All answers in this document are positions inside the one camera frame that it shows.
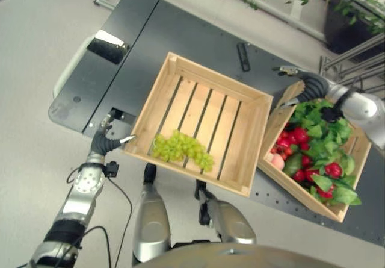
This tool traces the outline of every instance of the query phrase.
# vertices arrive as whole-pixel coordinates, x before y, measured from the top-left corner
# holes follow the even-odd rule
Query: wooden slat
[[[203,107],[205,106],[209,91],[210,91],[209,88],[201,84],[197,85],[194,92],[194,96],[192,97],[192,100],[187,109],[185,118],[183,120],[182,126],[180,128],[180,132],[187,134],[190,137],[194,136],[194,133],[196,131],[199,119],[202,115]],[[184,164],[184,161],[174,162],[174,164],[182,167]],[[195,166],[195,169],[192,169],[192,170],[198,172],[199,167]]]
[[[227,76],[224,76],[218,72],[215,72],[211,69],[208,69],[207,67],[204,67],[200,64],[197,64],[197,63],[195,63],[191,60],[188,60],[186,58],[183,58],[183,57],[178,58],[178,67],[185,70],[185,71],[189,71],[189,72],[199,76],[205,82],[213,84],[213,86],[208,86],[208,85],[206,85],[206,86],[208,86],[214,90],[221,91],[218,89],[219,87],[229,89],[230,93],[223,92],[223,91],[221,91],[221,92],[223,92],[226,95],[234,96],[236,99],[238,99],[240,101],[248,102],[248,100],[246,100],[246,99],[243,100],[243,99],[238,98],[237,96],[233,95],[232,92],[235,91],[235,92],[239,93],[240,95],[246,96],[249,99],[256,99],[260,96],[266,96],[267,98],[272,98],[271,95],[269,95],[267,93],[264,93],[260,90],[256,90],[256,89],[254,89],[254,88],[252,88],[246,84],[240,83],[237,80],[231,79]]]
[[[305,84],[303,83],[303,81],[297,81],[296,83],[293,83],[285,90],[285,92],[283,92],[280,100],[276,105],[276,108],[280,107],[286,101],[299,95],[304,90],[304,88]]]
[[[188,78],[190,80],[200,82],[211,89],[214,89],[214,90],[221,92],[225,95],[229,95],[229,96],[236,98],[240,101],[250,102],[254,99],[254,98],[248,97],[247,95],[245,95],[245,94],[243,94],[237,90],[232,89],[231,87],[218,84],[216,78],[213,78],[211,76],[205,77],[201,74],[198,75],[196,73],[191,72],[190,70],[183,69],[179,66],[177,68],[177,74],[180,76],[183,76],[185,78]]]
[[[265,137],[263,138],[262,147],[260,149],[261,157],[265,157],[267,153],[271,150],[274,143],[276,142],[278,136],[284,129],[282,122],[287,122],[292,116],[295,107],[285,107],[279,108],[284,102],[296,97],[304,89],[303,81],[298,81],[289,86],[282,94],[280,100],[278,101],[276,108],[270,114],[267,123],[267,129]]]
[[[251,117],[252,114],[249,105],[242,102],[221,171],[221,181],[234,181],[236,174],[243,169],[240,165],[240,159],[244,155],[245,139],[247,139],[247,137],[250,138],[248,122]]]
[[[243,169],[237,174],[237,182],[244,187],[251,189],[255,170],[257,168],[257,161],[259,159],[260,148],[262,146],[263,135],[265,134],[267,118],[263,116],[270,111],[271,100],[263,98],[251,103],[254,107],[250,107],[253,117],[249,120],[248,130],[250,137],[244,149],[244,158],[242,159]]]
[[[285,125],[282,122],[287,122],[292,116],[295,107],[285,107],[278,108],[274,110],[267,122],[267,130],[265,132],[265,137],[263,138],[263,144],[260,149],[260,154],[262,157],[265,157],[267,153],[274,146],[277,141],[278,136],[285,128]]]
[[[224,104],[221,117],[217,126],[217,130],[214,135],[214,139],[211,144],[209,153],[214,159],[214,165],[211,172],[206,172],[207,176],[217,178],[220,171],[222,158],[224,157],[224,151],[229,139],[231,127],[233,125],[236,110],[238,109],[239,101],[235,98],[228,96],[226,103]]]
[[[181,173],[183,175],[191,176],[191,172],[189,172],[188,170],[184,169],[183,167],[179,167],[173,163],[168,163],[168,162],[162,161],[158,158],[153,158],[153,157],[146,155],[146,154],[135,154],[135,157],[140,158],[144,161],[148,161],[149,163],[153,163],[157,166],[161,166],[161,167],[164,167],[166,169],[176,171],[176,172]],[[196,179],[204,181],[208,184],[213,184],[213,185],[216,185],[216,186],[221,187],[223,189],[226,189],[230,192],[234,192],[234,193],[237,193],[237,194],[242,195],[242,196],[247,195],[240,185],[237,185],[237,184],[228,185],[225,182],[217,181],[216,178],[210,177],[209,175],[207,175],[205,173],[203,173],[203,174],[194,173],[194,177]]]
[[[215,90],[212,91],[208,106],[206,107],[205,114],[203,115],[202,122],[196,135],[196,139],[205,147],[208,147],[210,144],[211,135],[221,110],[223,99],[224,95],[222,93]],[[200,172],[200,169],[194,163],[194,160],[188,160],[186,169],[198,173]]]
[[[196,83],[194,81],[185,78],[182,79],[178,92],[174,98],[173,105],[171,106],[166,120],[163,123],[163,127],[161,128],[160,133],[165,138],[171,137],[173,135],[173,131],[178,129],[195,84]]]

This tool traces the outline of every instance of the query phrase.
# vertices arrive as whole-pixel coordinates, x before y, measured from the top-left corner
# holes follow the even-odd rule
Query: green leafy vegetable
[[[350,206],[359,206],[361,205],[361,199],[357,196],[353,201],[350,202]]]
[[[350,187],[353,187],[354,182],[356,181],[356,176],[345,176],[341,179],[341,181],[348,184]]]
[[[358,196],[354,190],[347,189],[345,187],[337,186],[333,192],[334,200],[341,202],[343,204],[350,205],[352,202],[357,203]]]
[[[346,175],[350,175],[352,171],[354,171],[355,164],[354,164],[354,159],[351,155],[344,154],[340,161],[339,164]]]
[[[311,177],[317,186],[324,192],[329,191],[331,185],[333,184],[331,179],[326,176],[312,175]]]
[[[335,142],[327,142],[325,143],[325,148],[329,154],[332,154],[338,148],[338,144]]]
[[[317,139],[322,137],[322,129],[320,125],[315,125],[307,130],[307,135],[311,137],[316,137]]]
[[[310,187],[310,194],[311,194],[314,198],[316,198],[318,201],[321,201],[321,197],[320,197],[320,195],[317,193],[316,187],[314,187],[314,186],[311,186],[311,187]]]

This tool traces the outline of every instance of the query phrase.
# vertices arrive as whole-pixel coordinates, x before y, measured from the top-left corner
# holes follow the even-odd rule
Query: plant leaf
[[[345,176],[341,179],[344,183],[348,184],[350,187],[353,186],[356,176]]]
[[[350,19],[349,25],[355,24],[356,21],[357,21],[357,18],[356,18],[356,16],[354,15],[354,16]]]
[[[311,177],[317,186],[324,192],[329,191],[331,185],[333,184],[331,179],[326,176],[312,175]]]
[[[318,201],[321,201],[321,197],[320,197],[319,194],[317,193],[316,187],[314,187],[314,186],[311,186],[311,187],[310,187],[310,194],[311,194],[314,198],[316,198]]]
[[[350,11],[350,7],[345,7],[344,9],[342,9],[342,15],[346,16]]]
[[[310,127],[307,130],[307,135],[311,137],[316,137],[317,139],[322,137],[322,129],[320,125],[315,125]]]
[[[351,155],[343,155],[339,160],[339,164],[343,170],[343,172],[348,176],[350,175],[355,168],[355,162]]]
[[[350,202],[350,206],[359,206],[361,205],[361,199],[357,196],[353,201]]]
[[[357,193],[354,190],[345,187],[337,186],[333,191],[333,197],[336,201],[343,204],[350,205],[350,203],[357,201]]]

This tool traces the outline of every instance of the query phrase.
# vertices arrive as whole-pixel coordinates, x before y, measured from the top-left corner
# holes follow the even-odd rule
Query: black cable
[[[128,195],[126,194],[125,191],[123,191],[123,189],[121,187],[118,186],[118,184],[116,184],[113,180],[111,180],[110,177],[108,177],[108,180],[118,189],[121,191],[121,193],[123,194],[123,196],[126,198],[126,200],[128,201],[129,205],[130,205],[130,213],[128,215],[128,219],[127,219],[127,222],[126,222],[126,226],[125,226],[125,229],[123,231],[123,235],[122,235],[122,240],[120,241],[120,246],[119,246],[119,251],[118,251],[118,255],[116,257],[116,262],[115,262],[115,266],[114,268],[117,267],[118,265],[118,261],[119,261],[119,256],[120,256],[120,251],[122,250],[122,247],[123,247],[123,242],[125,240],[125,235],[126,235],[126,231],[127,231],[127,227],[128,227],[128,224],[130,222],[130,219],[131,219],[131,215],[132,215],[132,202],[130,200],[130,198],[128,197]]]
[[[70,177],[71,177],[77,170],[79,170],[79,167],[77,167],[75,170],[73,170],[73,171],[70,172],[70,174],[68,175],[68,177],[67,177],[67,179],[66,179],[66,183],[67,183],[67,184],[71,184],[71,183],[74,181],[74,179],[70,180]]]
[[[56,262],[56,265],[54,268],[57,268],[59,267],[59,264],[60,262],[62,262],[62,260],[64,259],[64,257],[67,255],[67,253],[74,247],[74,245],[76,245],[79,241],[81,241],[88,233],[92,232],[93,230],[95,229],[101,229],[104,233],[104,236],[106,238],[106,243],[107,243],[107,254],[108,254],[108,267],[109,268],[112,268],[112,265],[111,265],[111,251],[109,249],[109,238],[108,238],[108,233],[106,231],[106,229],[103,227],[103,226],[95,226],[95,227],[92,227],[91,229],[89,229],[87,232],[85,232],[83,235],[81,235],[80,237],[78,237],[74,242],[72,242],[71,246],[65,251],[65,253],[63,253],[63,255],[61,256],[61,258]]]

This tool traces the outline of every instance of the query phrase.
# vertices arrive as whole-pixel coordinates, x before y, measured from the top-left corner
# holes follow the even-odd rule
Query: gray floor
[[[212,15],[211,11],[202,7],[204,0],[197,0],[199,3],[195,7],[189,0],[170,1],[194,14],[202,13],[201,17],[208,21],[212,18],[224,29],[236,29],[229,16],[225,17],[225,11],[215,11],[216,15]],[[225,2],[234,10],[241,8],[229,5],[231,1],[222,0],[221,3]],[[93,5],[92,0],[0,0],[1,267],[15,267],[28,261],[69,189],[65,183],[67,174],[85,159],[90,139],[52,123],[47,110],[52,100],[52,88],[61,71],[82,41],[96,32],[108,15],[108,10]],[[273,24],[264,14],[257,18],[260,21],[266,18]],[[260,43],[261,47],[271,52],[276,50],[287,60],[303,62],[302,66],[315,69],[314,58],[324,48],[280,22],[274,26],[281,28],[278,31],[287,30],[291,35],[281,45],[276,39],[281,32],[277,31],[275,36],[269,28],[261,33],[263,28],[259,26],[257,36],[245,30],[238,30],[241,34],[237,35],[255,44]],[[302,41],[307,40],[309,50],[303,51],[302,56],[291,52],[290,44],[295,36]],[[117,182],[135,205],[145,163],[119,151],[111,153],[108,159],[119,162]],[[197,224],[198,204],[192,197],[193,179],[160,170],[157,185],[168,209],[173,242],[194,238],[215,239],[213,230]],[[344,267],[384,265],[384,249],[379,246],[325,229],[222,189],[212,187],[211,190],[219,198],[239,207],[257,232],[262,245],[296,251]],[[111,237],[113,259],[116,258],[128,212],[124,198],[107,182],[98,198],[91,226],[106,226]],[[130,267],[133,226],[134,221],[129,226],[119,267]],[[106,267],[102,234],[90,234],[83,241],[83,247],[77,267]]]

